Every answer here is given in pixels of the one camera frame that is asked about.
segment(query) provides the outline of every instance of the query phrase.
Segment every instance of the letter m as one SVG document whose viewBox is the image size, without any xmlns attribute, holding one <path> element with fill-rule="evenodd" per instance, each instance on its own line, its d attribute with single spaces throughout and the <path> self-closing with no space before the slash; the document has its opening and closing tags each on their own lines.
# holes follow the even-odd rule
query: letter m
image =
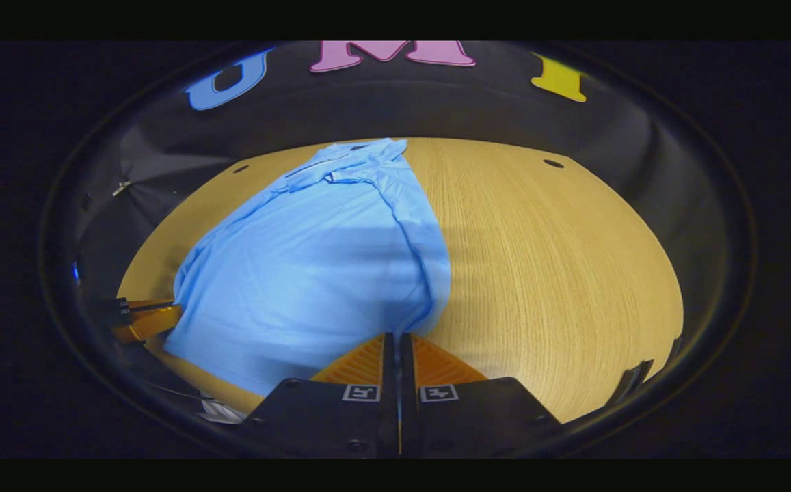
<svg viewBox="0 0 791 492">
<path fill-rule="evenodd" d="M 322 41 L 319 61 L 310 71 L 330 72 L 362 63 L 362 57 L 349 50 L 351 46 L 370 54 L 378 62 L 389 62 L 408 43 L 410 41 Z M 474 65 L 459 41 L 414 41 L 414 50 L 407 54 L 407 59 L 433 65 Z"/>
</svg>

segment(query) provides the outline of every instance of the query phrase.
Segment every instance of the yellow letter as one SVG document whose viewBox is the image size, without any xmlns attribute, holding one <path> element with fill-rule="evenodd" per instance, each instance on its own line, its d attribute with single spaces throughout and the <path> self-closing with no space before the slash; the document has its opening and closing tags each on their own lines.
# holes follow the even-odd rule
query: yellow letter
<svg viewBox="0 0 791 492">
<path fill-rule="evenodd" d="M 546 59 L 538 53 L 532 53 L 541 59 L 541 76 L 532 78 L 532 85 L 549 90 L 562 97 L 585 103 L 586 96 L 580 93 L 580 72 L 568 68 L 554 60 Z"/>
</svg>

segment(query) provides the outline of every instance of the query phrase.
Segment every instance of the black background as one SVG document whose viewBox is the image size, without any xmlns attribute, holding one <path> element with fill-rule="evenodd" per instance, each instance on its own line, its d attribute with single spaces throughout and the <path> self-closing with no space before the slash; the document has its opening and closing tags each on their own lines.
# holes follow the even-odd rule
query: black background
<svg viewBox="0 0 791 492">
<path fill-rule="evenodd" d="M 0 43 L 0 457 L 207 457 L 85 371 L 36 273 L 55 172 L 109 111 L 222 43 Z M 791 43 L 571 43 L 723 146 L 758 219 L 754 298 L 709 371 L 581 456 L 791 457 Z"/>
</svg>

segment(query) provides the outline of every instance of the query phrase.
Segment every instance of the wooden table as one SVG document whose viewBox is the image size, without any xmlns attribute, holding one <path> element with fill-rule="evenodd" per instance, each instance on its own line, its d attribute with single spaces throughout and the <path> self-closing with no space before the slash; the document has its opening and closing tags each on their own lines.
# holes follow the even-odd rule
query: wooden table
<svg viewBox="0 0 791 492">
<path fill-rule="evenodd" d="M 682 330 L 680 289 L 654 234 L 611 188 L 566 156 L 407 140 L 453 274 L 451 300 L 427 338 L 486 377 L 517 377 L 563 422 L 604 405 L 627 368 L 651 359 L 649 376 L 662 368 Z M 327 145 L 256 156 L 212 178 L 146 239 L 119 296 L 172 298 L 174 274 L 207 231 Z M 224 404 L 248 413 L 261 401 L 161 346 L 146 344 Z"/>
</svg>

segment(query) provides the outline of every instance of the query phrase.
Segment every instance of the folded shirt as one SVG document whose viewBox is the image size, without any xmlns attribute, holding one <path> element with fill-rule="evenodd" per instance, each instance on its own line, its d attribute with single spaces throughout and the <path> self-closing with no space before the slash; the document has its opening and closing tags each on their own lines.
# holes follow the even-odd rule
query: folded shirt
<svg viewBox="0 0 791 492">
<path fill-rule="evenodd" d="M 266 396 L 377 334 L 429 333 L 451 266 L 405 147 L 321 149 L 213 228 L 176 274 L 164 349 Z"/>
</svg>

